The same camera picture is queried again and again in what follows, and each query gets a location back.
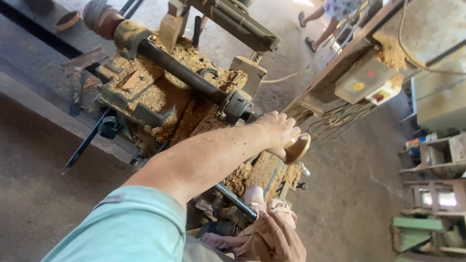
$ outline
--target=pink cloth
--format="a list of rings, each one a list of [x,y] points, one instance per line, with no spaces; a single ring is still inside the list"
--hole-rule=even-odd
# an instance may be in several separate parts
[[[245,228],[237,236],[220,236],[214,233],[207,233],[202,236],[201,241],[217,249],[231,248],[235,257],[242,258],[243,260],[258,261],[261,254],[267,252],[271,253],[273,261],[276,261],[274,239],[268,231],[263,215],[267,211],[272,211],[295,229],[296,214],[291,211],[286,202],[272,199],[264,203],[262,196],[263,191],[259,186],[246,188],[245,202],[254,208],[258,215],[256,221],[251,226]]]

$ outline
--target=yellow button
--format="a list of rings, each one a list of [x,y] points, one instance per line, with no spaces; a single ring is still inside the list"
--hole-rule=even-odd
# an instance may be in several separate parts
[[[364,88],[363,83],[355,83],[353,85],[353,89],[356,90],[356,91],[362,90],[363,88]]]

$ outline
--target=forearm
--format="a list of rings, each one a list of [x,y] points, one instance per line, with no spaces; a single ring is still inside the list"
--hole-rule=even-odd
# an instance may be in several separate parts
[[[185,205],[269,145],[259,124],[202,133],[150,159],[123,186],[150,186]]]

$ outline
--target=light blue shirt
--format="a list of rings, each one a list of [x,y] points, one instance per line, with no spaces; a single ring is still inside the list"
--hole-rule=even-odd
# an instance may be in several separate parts
[[[186,210],[145,186],[110,193],[42,262],[179,262]]]

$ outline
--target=hand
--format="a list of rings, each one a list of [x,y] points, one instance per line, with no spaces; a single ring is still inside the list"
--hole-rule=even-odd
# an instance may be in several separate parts
[[[261,262],[305,262],[306,249],[298,234],[286,221],[275,213],[264,213],[264,220],[275,243],[275,252]]]
[[[260,125],[267,135],[268,146],[266,151],[282,160],[286,157],[283,147],[301,133],[301,129],[294,126],[295,123],[294,118],[287,119],[285,113],[278,114],[277,111],[263,115],[254,122],[254,124]]]

